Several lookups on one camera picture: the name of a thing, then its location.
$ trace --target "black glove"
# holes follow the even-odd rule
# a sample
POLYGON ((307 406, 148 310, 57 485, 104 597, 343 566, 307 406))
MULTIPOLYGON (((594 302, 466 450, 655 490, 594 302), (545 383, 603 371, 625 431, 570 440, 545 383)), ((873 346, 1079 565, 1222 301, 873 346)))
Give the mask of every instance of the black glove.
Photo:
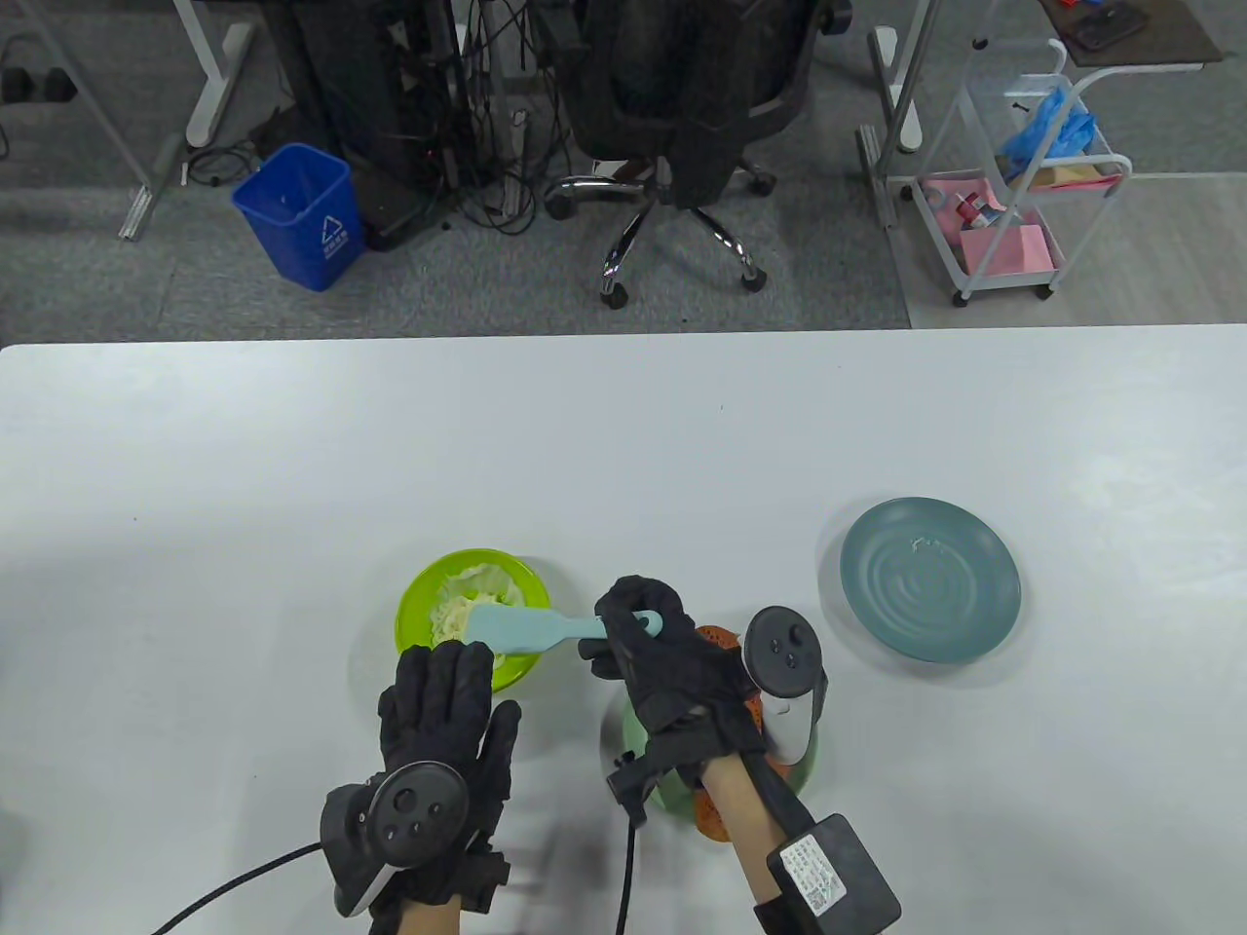
POLYGON ((491 853, 489 839, 511 795, 520 706, 504 701, 490 716, 493 672, 494 654, 484 643, 445 642, 431 651, 413 646, 398 662, 393 687, 377 702, 387 773, 436 760, 453 767, 469 793, 468 818, 446 853, 395 874, 373 901, 373 916, 385 921, 380 930, 389 928, 404 899, 441 905, 463 895, 468 906, 471 883, 465 878, 473 874, 460 873, 465 864, 475 860, 476 876, 481 866, 503 863, 505 868, 501 855, 491 853))
POLYGON ((686 783, 697 785, 707 760, 766 750, 744 706, 758 689, 739 648, 721 650, 698 635, 671 587, 624 577, 594 611, 606 625, 606 640, 581 640, 580 657, 599 678, 624 679, 656 765, 678 768, 686 783), (662 632, 648 636, 633 611, 657 611, 662 632))

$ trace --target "trash bag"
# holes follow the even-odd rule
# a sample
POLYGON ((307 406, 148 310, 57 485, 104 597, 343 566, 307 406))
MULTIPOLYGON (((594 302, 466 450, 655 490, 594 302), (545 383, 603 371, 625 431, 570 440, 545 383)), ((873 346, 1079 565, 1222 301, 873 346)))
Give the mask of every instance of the trash bag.
MULTIPOLYGON (((1003 147, 1000 155, 1009 160, 1009 171, 1005 181, 1011 182, 1023 172, 1035 157, 1047 136, 1047 131, 1056 120, 1057 112, 1065 106, 1065 89, 1057 87, 1044 98, 1044 102, 1035 108, 1030 123, 1016 136, 1011 137, 1003 147)), ((1065 118, 1065 126, 1056 135, 1052 148, 1047 151, 1047 158, 1062 158, 1065 156, 1081 156, 1095 140, 1095 115, 1089 112, 1081 103, 1075 103, 1065 118)))

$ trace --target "light blue spatula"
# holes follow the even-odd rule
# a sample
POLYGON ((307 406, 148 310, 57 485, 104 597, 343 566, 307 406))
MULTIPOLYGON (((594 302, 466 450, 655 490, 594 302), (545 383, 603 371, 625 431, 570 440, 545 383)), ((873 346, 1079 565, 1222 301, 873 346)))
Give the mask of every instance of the light blue spatula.
MULTIPOLYGON (((635 616, 650 636, 662 632, 662 615, 657 611, 635 611, 635 616)), ((468 617, 466 638, 498 653, 526 656, 552 650, 564 640, 605 640, 606 627, 601 617, 564 617, 557 611, 481 603, 468 617)))

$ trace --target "chair base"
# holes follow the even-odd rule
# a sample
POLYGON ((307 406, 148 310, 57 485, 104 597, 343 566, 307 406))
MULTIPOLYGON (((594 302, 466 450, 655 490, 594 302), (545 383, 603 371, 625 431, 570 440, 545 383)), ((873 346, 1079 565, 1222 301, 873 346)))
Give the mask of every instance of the chair base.
MULTIPOLYGON (((763 172, 747 160, 741 160, 741 168, 749 176, 749 191, 758 197, 764 198, 774 189, 776 177, 769 172, 763 172)), ((609 308, 619 310, 627 304, 627 290, 619 283, 624 261, 632 249, 632 244, 636 243, 650 211, 655 204, 670 203, 668 196, 670 170, 665 160, 658 160, 653 176, 645 181, 622 181, 601 176, 567 176, 546 189, 546 213, 555 221, 570 218, 582 202, 630 202, 641 206, 619 239, 611 246, 602 263, 602 283, 599 294, 609 308)), ((761 292, 767 284, 766 271, 758 268, 744 244, 701 208, 690 208, 687 213, 736 257, 741 264, 741 285, 744 290, 761 292)))

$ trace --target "sticker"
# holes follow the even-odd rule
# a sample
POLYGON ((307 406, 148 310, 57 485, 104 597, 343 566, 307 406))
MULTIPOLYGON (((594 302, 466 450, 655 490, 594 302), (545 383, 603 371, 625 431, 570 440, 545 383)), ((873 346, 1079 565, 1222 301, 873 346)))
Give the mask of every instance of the sticker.
POLYGON ((347 246, 347 228, 338 218, 325 214, 324 223, 320 224, 320 247, 324 249, 324 258, 329 259, 334 253, 347 246))
POLYGON ((822 915, 849 894, 812 834, 781 850, 779 860, 814 915, 822 915))

